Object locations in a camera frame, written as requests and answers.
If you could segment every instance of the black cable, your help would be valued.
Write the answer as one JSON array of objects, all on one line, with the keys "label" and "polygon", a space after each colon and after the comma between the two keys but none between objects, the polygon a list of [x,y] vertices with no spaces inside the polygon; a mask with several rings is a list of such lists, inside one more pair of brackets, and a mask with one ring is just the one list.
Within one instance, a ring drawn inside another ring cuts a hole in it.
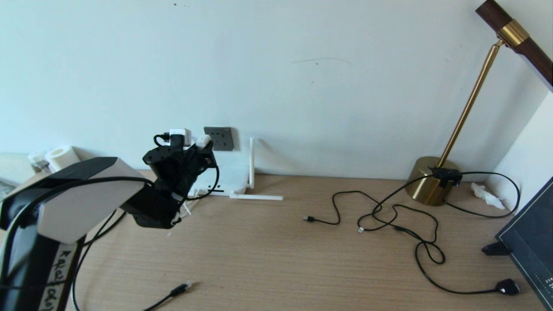
[{"label": "black cable", "polygon": [[370,195],[364,193],[363,191],[359,191],[359,190],[352,190],[352,191],[339,191],[339,192],[336,192],[333,194],[332,196],[332,206],[334,206],[334,210],[336,211],[336,215],[338,215],[338,221],[337,222],[328,222],[328,221],[324,221],[324,220],[320,220],[320,219],[317,219],[315,217],[312,217],[312,216],[306,216],[304,219],[309,221],[309,222],[313,222],[313,221],[316,221],[316,222],[322,222],[323,224],[328,224],[328,225],[333,225],[333,226],[336,226],[336,225],[339,225],[340,224],[340,221],[341,221],[341,218],[340,218],[340,211],[338,211],[338,207],[336,206],[336,201],[335,201],[335,198],[338,194],[345,194],[345,193],[360,193],[366,197],[368,197],[369,199],[375,201],[376,203],[378,203],[378,201],[376,201],[375,199],[371,198]]},{"label": "black cable", "polygon": [[161,147],[161,144],[158,143],[158,137],[163,139],[162,135],[154,135],[154,143],[155,143],[156,146]]},{"label": "black cable", "polygon": [[153,309],[159,307],[161,304],[163,304],[164,302],[166,302],[169,298],[171,298],[171,294],[165,296],[165,298],[163,298],[162,300],[156,302],[156,303],[153,304],[151,307],[144,309],[144,311],[151,311],[151,310],[153,310]]},{"label": "black cable", "polygon": [[77,180],[75,182],[69,182],[48,190],[45,193],[37,196],[33,201],[27,204],[27,206],[23,207],[17,213],[12,223],[8,227],[8,230],[6,232],[6,237],[4,238],[4,256],[2,258],[2,269],[0,271],[0,284],[4,284],[8,277],[9,262],[11,260],[13,239],[15,238],[15,233],[17,232],[17,229],[20,227],[24,218],[28,216],[29,212],[31,212],[37,205],[42,203],[42,201],[60,192],[66,191],[68,189],[75,188],[78,186],[90,185],[90,184],[117,182],[117,181],[143,182],[143,183],[149,184],[150,186],[154,186],[154,183],[151,180],[145,179],[145,178],[139,178],[139,177],[104,177],[104,178]]},{"label": "black cable", "polygon": [[[495,172],[467,172],[467,173],[464,173],[465,175],[469,175],[469,174],[494,174],[494,175],[500,175],[500,176],[503,176],[505,178],[507,178],[514,186],[515,186],[515,189],[517,190],[517,203],[514,207],[514,209],[507,213],[506,215],[502,215],[502,216],[488,216],[488,215],[482,215],[482,214],[478,214],[478,213],[475,213],[475,212],[471,212],[471,211],[467,211],[465,209],[461,209],[457,206],[454,206],[448,202],[444,202],[446,203],[447,205],[449,206],[452,206],[453,208],[456,208],[456,209],[459,209],[459,210],[462,210],[464,212],[468,212],[470,214],[474,214],[474,215],[479,215],[479,216],[484,216],[484,217],[489,217],[489,218],[501,218],[501,217],[506,217],[508,215],[511,215],[512,213],[514,213],[518,206],[519,206],[519,203],[520,203],[520,190],[519,188],[517,187],[517,185],[515,184],[514,181],[512,181],[510,178],[508,178],[507,176],[503,175],[503,174],[499,174],[499,173],[495,173]],[[484,290],[484,291],[471,291],[471,292],[459,292],[459,291],[453,291],[451,289],[448,289],[448,288],[445,288],[441,285],[439,285],[438,283],[436,283],[429,275],[428,273],[426,273],[426,271],[424,270],[424,268],[422,267],[422,264],[419,260],[419,247],[421,245],[423,245],[426,249],[426,253],[428,255],[428,257],[430,258],[430,260],[432,260],[432,262],[438,264],[438,265],[442,265],[445,263],[446,261],[446,257],[445,257],[445,254],[443,252],[443,250],[436,244],[436,241],[437,241],[437,232],[438,232],[438,226],[439,226],[439,222],[438,220],[432,216],[431,214],[429,214],[428,212],[425,212],[425,211],[422,211],[422,210],[418,210],[418,209],[414,209],[414,208],[410,208],[408,206],[405,206],[405,205],[402,205],[402,204],[395,204],[392,206],[392,209],[394,210],[394,217],[390,220],[390,221],[384,221],[380,218],[377,217],[377,213],[381,212],[383,210],[383,205],[388,199],[390,199],[392,196],[394,196],[395,194],[397,194],[398,192],[400,192],[401,190],[405,189],[407,186],[409,186],[410,184],[412,183],[415,183],[415,182],[418,182],[419,180],[422,180],[422,179],[425,179],[425,178],[428,178],[428,177],[433,177],[434,175],[428,175],[428,176],[423,176],[423,177],[420,177],[420,178],[417,178],[417,179],[414,179],[414,180],[411,180],[410,182],[407,182],[406,184],[404,184],[403,186],[401,186],[400,188],[398,188],[396,191],[392,192],[391,194],[389,194],[386,198],[384,198],[382,201],[378,202],[376,200],[374,200],[372,197],[370,197],[368,194],[362,192],[362,191],[341,191],[341,192],[338,192],[338,193],[335,193],[333,196],[332,196],[332,204],[336,210],[336,214],[338,215],[338,221],[337,222],[325,222],[325,221],[321,221],[321,220],[318,220],[314,217],[311,217],[311,216],[306,216],[306,218],[304,218],[305,220],[307,221],[318,221],[318,222],[323,222],[323,223],[326,223],[326,224],[330,224],[330,225],[338,225],[340,223],[340,212],[338,210],[338,207],[336,206],[336,203],[335,203],[335,196],[338,195],[338,194],[342,194],[342,193],[361,193],[363,195],[365,195],[366,197],[370,198],[371,200],[375,201],[377,204],[376,206],[373,208],[373,211],[369,214],[366,214],[366,215],[363,215],[361,216],[358,220],[357,220],[357,226],[359,227],[359,232],[363,232],[363,231],[376,231],[376,230],[379,230],[379,229],[382,229],[386,226],[391,226],[393,227],[394,229],[400,231],[400,232],[405,232],[407,234],[409,234],[410,236],[412,236],[413,238],[417,239],[419,241],[419,243],[415,246],[415,260],[416,260],[416,263],[417,265],[419,266],[419,269],[420,271],[422,272],[422,274],[426,277],[426,279],[428,279],[428,281],[430,281],[430,283],[432,283],[434,286],[438,287],[439,289],[442,289],[446,292],[449,292],[449,293],[454,293],[454,294],[463,294],[463,295],[470,295],[470,294],[487,294],[487,293],[495,293],[495,292],[502,292],[502,293],[505,293],[505,291],[501,290],[501,288],[499,287],[499,285],[504,282],[504,281],[501,281],[498,283],[498,285],[494,288],[494,289],[488,289],[488,290]],[[414,232],[413,230],[411,229],[407,229],[407,228],[404,228],[404,227],[401,227],[401,226],[397,226],[397,225],[394,225],[393,222],[396,220],[396,218],[398,217],[398,211],[396,209],[396,207],[402,207],[402,208],[406,208],[406,209],[409,209],[411,211],[415,211],[415,212],[420,212],[422,214],[425,214],[429,217],[432,218],[432,220],[434,221],[435,223],[435,227],[434,227],[434,238],[432,240],[425,240],[424,238],[422,238],[419,234],[417,234],[416,232]],[[369,216],[372,216],[375,220],[383,223],[382,226],[378,226],[376,228],[372,228],[372,229],[365,229],[361,226],[361,221],[365,218],[365,217],[369,217]],[[438,251],[438,253],[440,254],[440,258],[439,259],[436,259],[434,258],[434,256],[432,255],[432,253],[430,252],[430,247],[433,247],[436,251]]]},{"label": "black cable", "polygon": [[108,219],[102,224],[98,232],[94,235],[92,240],[90,240],[89,245],[86,247],[85,253],[82,255],[81,259],[79,260],[79,264],[77,265],[77,268],[75,269],[75,276],[73,276],[73,282],[71,284],[71,299],[73,300],[73,305],[75,306],[75,310],[81,311],[79,309],[79,305],[77,304],[77,299],[75,298],[75,283],[77,281],[77,275],[79,274],[79,270],[81,269],[82,263],[85,260],[86,255],[88,254],[88,251],[90,250],[90,247],[92,247],[92,244],[96,241],[96,239],[100,236],[100,232],[104,229],[104,227],[107,225],[107,223],[111,220],[111,218],[115,215],[117,210],[113,211],[111,215],[108,217]]},{"label": "black cable", "polygon": [[[369,214],[367,214],[367,215],[361,216],[361,217],[357,220],[357,226],[360,227],[360,228],[362,228],[362,226],[361,226],[361,220],[363,220],[365,217],[373,216],[375,213],[380,212],[380,211],[382,210],[382,204],[384,204],[384,202],[388,201],[388,199],[391,198],[392,196],[395,196],[396,193],[398,193],[398,192],[402,191],[403,189],[407,188],[410,184],[414,184],[414,183],[418,182],[419,180],[423,180],[423,179],[425,179],[425,178],[429,178],[429,177],[433,177],[433,176],[434,176],[434,175],[422,176],[422,177],[419,177],[419,178],[415,178],[415,179],[411,180],[410,182],[405,183],[403,186],[399,187],[396,191],[390,193],[386,198],[384,198],[384,200],[380,201],[380,202],[377,204],[377,206],[374,207],[372,213],[369,213]],[[384,223],[384,225],[383,225],[382,227],[378,227],[378,228],[376,228],[376,229],[369,229],[369,230],[367,230],[367,231],[378,230],[378,229],[384,228],[384,227],[386,227],[386,226],[388,226],[388,225],[390,224],[390,223],[386,223],[385,221],[381,221],[381,222]]]},{"label": "black cable", "polygon": [[215,166],[215,172],[217,173],[217,175],[216,175],[216,177],[215,177],[215,183],[213,184],[213,188],[211,188],[210,190],[208,190],[206,194],[197,196],[197,197],[195,197],[195,198],[188,198],[187,196],[185,196],[185,197],[179,202],[179,206],[182,205],[182,204],[184,204],[184,201],[200,200],[200,199],[203,199],[203,198],[205,198],[206,196],[210,195],[211,193],[213,193],[213,191],[215,190],[215,188],[217,188],[217,184],[219,183],[219,175],[220,175],[219,166]]},{"label": "black cable", "polygon": [[469,214],[472,214],[472,215],[477,215],[477,216],[482,216],[482,217],[487,217],[487,218],[503,218],[503,217],[507,217],[509,215],[511,215],[512,213],[514,213],[518,207],[519,207],[519,203],[520,203],[520,189],[518,188],[517,184],[515,184],[515,182],[510,179],[509,177],[503,175],[503,174],[499,174],[499,173],[495,173],[495,172],[466,172],[466,173],[462,173],[463,175],[469,175],[469,174],[488,174],[488,175],[499,175],[499,176],[502,176],[502,177],[505,177],[507,178],[511,184],[513,184],[513,186],[515,186],[515,189],[517,190],[517,203],[515,204],[515,207],[510,211],[508,212],[507,214],[504,214],[504,215],[501,215],[501,216],[491,216],[491,215],[483,215],[483,214],[479,214],[477,212],[473,212],[473,211],[469,211],[469,210],[466,210],[466,209],[462,209],[458,206],[455,206],[447,201],[444,201],[445,204],[451,206],[452,208],[454,209],[457,209],[457,210],[460,210],[460,211],[464,211],[464,212],[467,212]]},{"label": "black cable", "polygon": [[[112,224],[111,226],[109,226],[107,229],[104,230],[104,232],[100,233],[100,235],[98,235],[98,238],[96,238],[97,240],[100,239],[102,236],[106,235],[108,232],[110,232],[115,226],[117,226],[117,224],[119,224],[119,222],[121,222],[121,220],[123,220],[123,218],[125,218],[127,212],[124,211],[121,216],[119,216],[118,219],[116,219]],[[92,243],[92,240],[89,240],[89,241],[86,241],[83,246],[88,246],[89,244]]]}]

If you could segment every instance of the toilet paper roll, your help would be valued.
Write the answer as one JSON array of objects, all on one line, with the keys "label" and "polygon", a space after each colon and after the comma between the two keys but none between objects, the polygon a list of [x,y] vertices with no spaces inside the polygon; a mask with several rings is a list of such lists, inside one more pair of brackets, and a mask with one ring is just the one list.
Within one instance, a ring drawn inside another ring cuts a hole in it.
[{"label": "toilet paper roll", "polygon": [[72,146],[61,146],[55,148],[54,150],[48,152],[44,157],[50,163],[50,169],[52,172],[58,172],[81,161]]}]

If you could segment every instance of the desk lamp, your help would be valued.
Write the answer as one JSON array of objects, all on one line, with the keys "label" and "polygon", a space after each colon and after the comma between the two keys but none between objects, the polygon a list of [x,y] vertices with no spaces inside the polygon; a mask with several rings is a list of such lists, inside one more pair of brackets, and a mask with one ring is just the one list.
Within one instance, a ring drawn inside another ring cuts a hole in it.
[{"label": "desk lamp", "polygon": [[[480,75],[465,105],[465,109],[457,122],[457,126],[453,130],[453,134],[451,134],[442,156],[440,158],[419,158],[411,171],[409,181],[432,175],[432,170],[436,168],[456,169],[460,171],[458,166],[447,160],[447,156],[451,148],[453,148],[453,144],[455,144],[455,140],[471,111],[472,105],[492,67],[495,56],[502,45],[511,48],[515,53],[523,56],[523,59],[526,58],[526,60],[533,65],[534,69],[537,70],[542,81],[553,91],[553,63],[536,42],[532,40],[528,32],[526,32],[526,30],[524,30],[524,28],[494,0],[486,0],[476,9],[476,13],[478,13],[478,15],[480,15],[480,17],[496,32],[499,41],[493,44],[488,52],[488,56],[484,61]],[[453,180],[444,183],[438,178],[428,177],[412,183],[405,189],[414,200],[426,205],[437,206],[442,205],[447,199],[454,183],[455,181]]]}]

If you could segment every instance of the cable clip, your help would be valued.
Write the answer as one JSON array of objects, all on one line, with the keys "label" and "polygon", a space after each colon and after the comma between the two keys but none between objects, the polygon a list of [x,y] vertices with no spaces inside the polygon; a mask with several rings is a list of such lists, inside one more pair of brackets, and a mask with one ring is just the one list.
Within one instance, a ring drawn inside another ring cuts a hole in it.
[{"label": "cable clip", "polygon": [[457,169],[434,167],[430,168],[430,170],[434,177],[440,180],[441,188],[445,188],[449,182],[453,182],[453,186],[459,186],[461,179],[463,179],[463,174]]}]

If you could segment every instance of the handwritten label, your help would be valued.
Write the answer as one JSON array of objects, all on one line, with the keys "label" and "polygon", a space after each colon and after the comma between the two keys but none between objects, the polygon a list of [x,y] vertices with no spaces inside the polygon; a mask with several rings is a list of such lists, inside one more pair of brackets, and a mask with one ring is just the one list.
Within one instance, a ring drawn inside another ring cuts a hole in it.
[{"label": "handwritten label", "polygon": [[[48,276],[48,283],[63,281],[67,278],[69,266],[73,260],[77,244],[60,243],[54,263]],[[42,299],[40,301],[40,311],[54,311],[58,309],[60,304],[61,293],[64,290],[65,284],[47,286],[44,288]]]}]

